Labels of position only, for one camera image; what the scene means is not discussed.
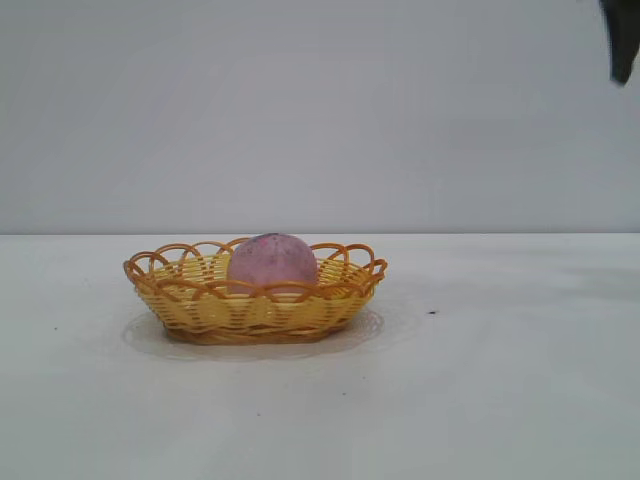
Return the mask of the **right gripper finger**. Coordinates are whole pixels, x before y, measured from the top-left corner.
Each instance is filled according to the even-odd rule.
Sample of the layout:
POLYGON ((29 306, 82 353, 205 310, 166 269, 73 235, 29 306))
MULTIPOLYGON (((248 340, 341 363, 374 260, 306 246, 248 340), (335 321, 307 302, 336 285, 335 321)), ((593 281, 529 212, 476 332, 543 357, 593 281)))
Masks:
POLYGON ((610 58, 610 78, 625 85, 631 74, 631 5, 629 1, 600 1, 610 58))

